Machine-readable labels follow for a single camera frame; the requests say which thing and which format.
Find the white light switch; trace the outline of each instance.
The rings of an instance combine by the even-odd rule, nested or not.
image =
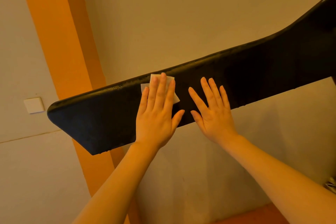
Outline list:
[[[23,100],[28,113],[44,112],[44,106],[41,98],[31,98]]]

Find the black panel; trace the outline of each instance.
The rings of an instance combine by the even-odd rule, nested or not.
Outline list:
[[[287,28],[175,67],[156,71],[174,76],[173,114],[186,110],[179,126],[194,122],[197,110],[188,94],[193,87],[205,100],[201,77],[223,85],[232,109],[336,75],[336,0],[319,2]],[[57,101],[49,119],[91,154],[135,141],[141,83],[150,74]]]

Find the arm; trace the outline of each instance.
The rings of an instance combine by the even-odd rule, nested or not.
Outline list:
[[[123,224],[131,199],[158,150],[177,128],[184,110],[173,118],[175,81],[167,96],[166,74],[153,78],[142,93],[136,118],[136,141],[102,187],[91,198],[73,224]]]
[[[258,182],[291,224],[334,223],[336,195],[238,135],[228,97],[214,80],[201,79],[208,105],[189,88],[199,114],[191,111],[201,131],[235,158]]]

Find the person's right arm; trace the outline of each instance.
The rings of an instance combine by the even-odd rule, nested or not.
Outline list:
[[[336,223],[336,195],[239,135],[224,87],[219,93],[212,78],[201,85],[209,107],[189,88],[201,112],[191,111],[199,128],[254,177],[283,216],[291,224]]]

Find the wall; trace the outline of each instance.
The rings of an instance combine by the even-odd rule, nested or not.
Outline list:
[[[25,0],[0,0],[0,222],[70,223],[89,200],[71,138],[28,114],[57,95]]]
[[[86,0],[108,84],[259,39],[320,0]],[[336,173],[330,78],[233,110],[254,144],[322,183]],[[145,223],[208,223],[269,201],[195,123],[178,128],[138,189]]]

